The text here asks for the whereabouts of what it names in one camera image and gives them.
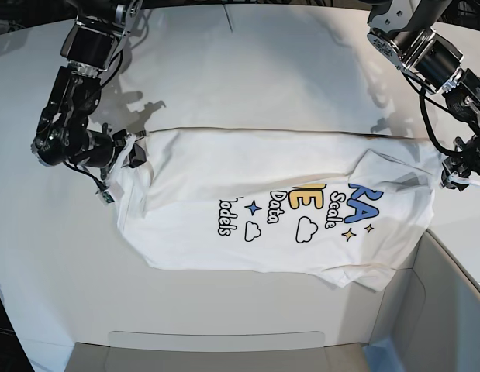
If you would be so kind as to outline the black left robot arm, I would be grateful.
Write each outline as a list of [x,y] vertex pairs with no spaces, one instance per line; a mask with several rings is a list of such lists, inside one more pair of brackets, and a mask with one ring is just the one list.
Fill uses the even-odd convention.
[[[368,40],[418,91],[420,113],[430,141],[445,156],[441,186],[463,191],[480,187],[480,77],[463,69],[463,53],[433,29],[448,1],[370,1]],[[431,95],[441,94],[442,109],[468,125],[472,138],[454,140],[449,150],[436,138],[427,112]]]

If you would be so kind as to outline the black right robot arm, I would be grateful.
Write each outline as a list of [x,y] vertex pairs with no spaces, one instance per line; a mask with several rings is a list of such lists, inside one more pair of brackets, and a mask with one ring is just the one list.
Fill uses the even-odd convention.
[[58,164],[88,174],[97,168],[104,181],[129,142],[126,130],[110,125],[88,128],[109,79],[102,75],[113,62],[123,62],[123,50],[140,13],[141,1],[73,1],[78,15],[61,48],[66,65],[59,68],[43,108],[31,150],[47,167]]

